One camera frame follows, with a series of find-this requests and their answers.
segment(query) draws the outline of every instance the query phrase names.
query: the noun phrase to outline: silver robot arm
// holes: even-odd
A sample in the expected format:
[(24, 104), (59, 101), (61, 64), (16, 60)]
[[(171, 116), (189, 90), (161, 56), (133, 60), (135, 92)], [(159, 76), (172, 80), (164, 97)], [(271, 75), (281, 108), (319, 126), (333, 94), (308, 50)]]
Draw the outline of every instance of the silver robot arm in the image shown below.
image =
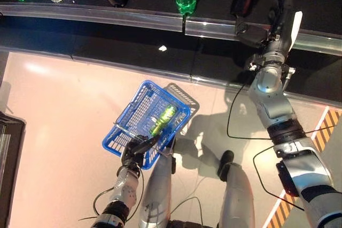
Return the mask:
[(269, 42), (262, 68), (248, 90), (262, 124), (282, 161), (276, 165), (286, 192), (300, 197), (311, 227), (342, 227), (342, 194), (312, 140), (305, 136), (291, 104), (283, 94), (282, 66), (287, 56), (278, 41)]
[(249, 70), (258, 71), (248, 94), (274, 143), (276, 155), (282, 158), (276, 167), (286, 192), (302, 199), (311, 227), (341, 228), (342, 194), (333, 188), (331, 175), (319, 152), (312, 140), (305, 136), (283, 94), (295, 72), (294, 68), (287, 68), (282, 85), (282, 70), (296, 40), (301, 12), (294, 12), (293, 0), (276, 1), (277, 5), (269, 13), (273, 26), (267, 37), (260, 28), (253, 28), (243, 21), (236, 24), (237, 38), (241, 42), (262, 49), (262, 55), (254, 56), (248, 64)]
[(159, 135), (148, 139), (144, 136), (133, 138), (125, 146), (121, 155), (122, 166), (107, 207), (95, 220), (92, 228), (124, 228), (129, 212), (137, 201), (136, 189), (141, 175), (144, 154), (153, 147)]

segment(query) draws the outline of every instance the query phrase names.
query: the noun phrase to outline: black cable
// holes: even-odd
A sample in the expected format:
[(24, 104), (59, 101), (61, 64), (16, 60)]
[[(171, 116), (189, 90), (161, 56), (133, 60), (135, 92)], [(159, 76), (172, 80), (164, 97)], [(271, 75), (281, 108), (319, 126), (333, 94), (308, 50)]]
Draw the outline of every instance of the black cable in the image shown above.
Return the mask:
[[(236, 95), (234, 96), (234, 99), (233, 101), (231, 102), (231, 105), (230, 105), (230, 109), (229, 109), (229, 115), (228, 115), (228, 121), (227, 121), (227, 136), (229, 138), (233, 138), (233, 139), (243, 139), (243, 140), (271, 140), (271, 138), (257, 138), (257, 137), (237, 137), (237, 136), (231, 136), (229, 134), (229, 122), (230, 122), (230, 116), (231, 116), (231, 110), (233, 108), (233, 105), (235, 103), (235, 100), (237, 98), (237, 96), (239, 95), (239, 93), (242, 91), (242, 89), (244, 88), (244, 86), (248, 83), (249, 79), (246, 80), (246, 82), (241, 86), (241, 88), (237, 91)], [(324, 128), (319, 128), (319, 129), (315, 129), (315, 130), (311, 130), (311, 131), (307, 131), (307, 132), (304, 132), (305, 134), (307, 133), (312, 133), (312, 132), (316, 132), (316, 131), (320, 131), (320, 130), (324, 130), (324, 129), (328, 129), (328, 128), (333, 128), (333, 127), (336, 127), (336, 125), (331, 125), (329, 127), (324, 127)]]
[(263, 185), (263, 182), (262, 182), (262, 180), (261, 180), (259, 171), (258, 171), (258, 169), (257, 169), (257, 165), (255, 165), (255, 158), (256, 158), (258, 155), (260, 155), (261, 153), (263, 153), (263, 152), (265, 152), (265, 151), (267, 151), (267, 150), (269, 150), (269, 149), (271, 149), (271, 148), (273, 148), (273, 146), (270, 146), (270, 147), (268, 147), (267, 149), (262, 150), (261, 152), (257, 153), (257, 154), (253, 157), (254, 168), (255, 168), (255, 170), (256, 170), (256, 174), (258, 175), (258, 178), (259, 178), (259, 181), (260, 181), (260, 184), (261, 184), (262, 188), (263, 188), (264, 191), (267, 192), (268, 194), (270, 194), (270, 195), (272, 195), (272, 196), (274, 196), (274, 197), (276, 197), (276, 198), (278, 198), (278, 199), (281, 199), (281, 200), (287, 202), (288, 204), (290, 204), (290, 205), (292, 205), (292, 206), (294, 206), (294, 207), (296, 207), (296, 208), (298, 208), (298, 209), (304, 211), (304, 209), (302, 209), (301, 207), (298, 207), (297, 205), (295, 205), (295, 204), (293, 204), (293, 203), (291, 203), (291, 202), (289, 202), (289, 201), (287, 201), (287, 200), (285, 200), (285, 199), (282, 199), (282, 198), (278, 197), (277, 195), (275, 195), (275, 194), (273, 194), (273, 193), (267, 191), (266, 188), (265, 188), (265, 186)]
[[(142, 180), (143, 180), (143, 189), (142, 189), (141, 196), (140, 196), (140, 199), (139, 199), (139, 202), (138, 202), (138, 205), (137, 205), (136, 209), (134, 210), (133, 214), (126, 220), (126, 222), (128, 222), (128, 221), (134, 216), (134, 214), (135, 214), (136, 211), (138, 210), (138, 207), (139, 207), (139, 205), (140, 205), (140, 203), (141, 203), (141, 200), (142, 200), (142, 198), (143, 198), (143, 195), (144, 195), (145, 179), (144, 179), (144, 174), (143, 174), (141, 168), (139, 168), (139, 169), (140, 169), (140, 174), (141, 174), (141, 177), (142, 177)], [(109, 189), (107, 189), (107, 190), (105, 190), (105, 191), (103, 191), (103, 192), (100, 192), (100, 193), (95, 197), (94, 201), (92, 202), (92, 208), (93, 208), (93, 210), (94, 210), (94, 213), (95, 213), (97, 216), (99, 216), (100, 214), (99, 214), (99, 212), (98, 212), (97, 209), (96, 209), (96, 201), (97, 201), (103, 194), (106, 194), (107, 192), (110, 192), (110, 191), (113, 190), (113, 189), (114, 189), (114, 187), (111, 187), (111, 188), (109, 188)], [(82, 218), (82, 219), (79, 219), (79, 221), (81, 221), (81, 220), (86, 220), (86, 219), (96, 218), (97, 216)]]
[(196, 196), (193, 196), (193, 197), (191, 197), (191, 198), (187, 198), (186, 200), (183, 200), (181, 203), (179, 203), (179, 204), (177, 205), (177, 207), (175, 207), (175, 208), (171, 211), (170, 215), (172, 215), (172, 213), (173, 213), (174, 211), (176, 211), (176, 209), (177, 209), (178, 207), (180, 207), (182, 204), (184, 204), (184, 203), (186, 203), (188, 200), (192, 200), (192, 199), (197, 199), (197, 202), (198, 202), (198, 205), (199, 205), (199, 212), (200, 212), (200, 216), (201, 216), (201, 226), (202, 226), (202, 228), (203, 228), (202, 205), (201, 205), (201, 202), (200, 202), (199, 198), (196, 197)]
[(131, 220), (131, 218), (134, 216), (135, 212), (136, 212), (136, 211), (138, 210), (138, 208), (139, 208), (139, 205), (140, 205), (140, 203), (141, 203), (141, 199), (143, 198), (143, 195), (144, 195), (144, 187), (145, 187), (144, 174), (143, 174), (141, 168), (139, 168), (139, 169), (140, 169), (141, 178), (142, 178), (142, 180), (143, 180), (143, 189), (142, 189), (142, 191), (141, 191), (140, 200), (139, 200), (139, 202), (138, 202), (138, 205), (137, 205), (136, 209), (134, 210), (133, 214), (126, 220), (126, 222), (128, 222), (129, 220)]
[(93, 219), (93, 218), (97, 218), (97, 216), (85, 217), (85, 218), (78, 219), (77, 221), (82, 221), (82, 220), (87, 220), (87, 219)]
[(98, 200), (98, 198), (100, 198), (103, 194), (106, 194), (107, 192), (110, 192), (111, 190), (113, 190), (114, 187), (111, 187), (103, 192), (100, 192), (94, 199), (94, 201), (92, 202), (92, 208), (94, 210), (94, 213), (99, 216), (100, 214), (98, 213), (97, 209), (96, 209), (96, 201)]

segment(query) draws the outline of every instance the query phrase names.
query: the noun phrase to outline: blue shopping basket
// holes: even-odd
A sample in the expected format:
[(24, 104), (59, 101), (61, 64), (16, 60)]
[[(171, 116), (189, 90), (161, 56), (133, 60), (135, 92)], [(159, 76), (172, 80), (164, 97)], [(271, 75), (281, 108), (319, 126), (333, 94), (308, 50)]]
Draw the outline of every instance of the blue shopping basket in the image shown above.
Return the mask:
[(169, 105), (176, 108), (176, 113), (163, 128), (158, 144), (149, 149), (144, 156), (142, 168), (150, 169), (160, 152), (190, 118), (190, 108), (186, 104), (152, 81), (146, 80), (140, 85), (132, 101), (103, 140), (103, 147), (115, 155), (121, 156), (125, 145), (134, 136), (142, 135), (151, 138), (151, 128)]

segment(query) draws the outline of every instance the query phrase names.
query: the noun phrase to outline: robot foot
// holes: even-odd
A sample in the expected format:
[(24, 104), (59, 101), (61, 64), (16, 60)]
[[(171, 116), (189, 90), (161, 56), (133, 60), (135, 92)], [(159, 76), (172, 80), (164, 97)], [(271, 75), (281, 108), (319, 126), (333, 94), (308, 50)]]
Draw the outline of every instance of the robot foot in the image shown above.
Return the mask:
[(228, 174), (229, 167), (230, 167), (229, 164), (232, 163), (233, 160), (234, 160), (234, 152), (230, 150), (225, 151), (221, 157), (219, 169), (217, 170), (217, 175), (221, 181), (223, 182), (227, 181), (227, 174)]

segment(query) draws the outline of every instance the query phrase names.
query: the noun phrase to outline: white floor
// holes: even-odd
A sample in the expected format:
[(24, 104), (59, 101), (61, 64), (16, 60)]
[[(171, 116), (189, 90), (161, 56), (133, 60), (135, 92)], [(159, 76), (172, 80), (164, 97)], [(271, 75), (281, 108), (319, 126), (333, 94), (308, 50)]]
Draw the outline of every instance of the white floor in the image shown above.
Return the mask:
[[(102, 148), (102, 140), (147, 79), (161, 87), (175, 82), (200, 105), (185, 128), (185, 136), (178, 138), (172, 207), (196, 195), (202, 203), (204, 224), (216, 227), (225, 189), (225, 183), (215, 174), (216, 158), (230, 149), (250, 179), (256, 227), (263, 226), (276, 199), (262, 190), (252, 158), (271, 142), (227, 137), (233, 93), (112, 67), (10, 53), (0, 91), (0, 110), (26, 121), (10, 228), (90, 227), (93, 219), (77, 220), (94, 215), (94, 197), (113, 186), (120, 166), (120, 159)], [(291, 103), (304, 129), (315, 129), (325, 106), (297, 100)], [(267, 136), (244, 94), (236, 101), (229, 130), (234, 136)], [(272, 150), (257, 159), (265, 186), (280, 194), (277, 162)], [(144, 172), (145, 181), (150, 173)], [(105, 207), (108, 197), (99, 199), (99, 210)], [(197, 202), (186, 205), (179, 207), (172, 219), (199, 223)], [(137, 223), (138, 214), (127, 227), (137, 227)]]

